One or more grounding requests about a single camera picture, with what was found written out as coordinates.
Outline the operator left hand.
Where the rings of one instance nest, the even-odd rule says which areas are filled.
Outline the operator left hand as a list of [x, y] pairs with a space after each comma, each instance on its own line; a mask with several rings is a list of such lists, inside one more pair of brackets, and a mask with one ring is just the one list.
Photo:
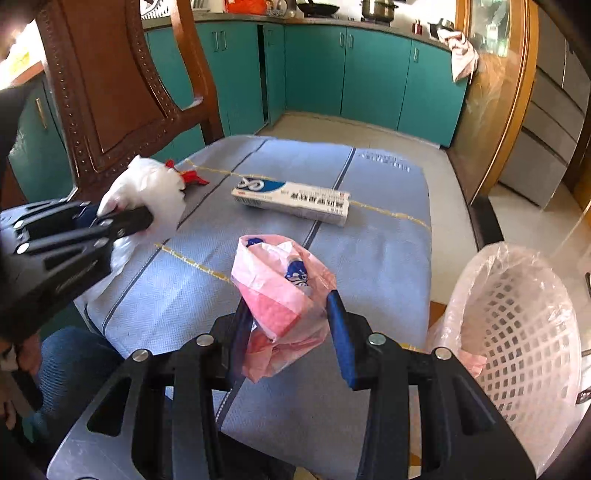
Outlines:
[[1, 340], [1, 370], [13, 372], [21, 370], [36, 376], [42, 362], [41, 338], [39, 333], [18, 344]]

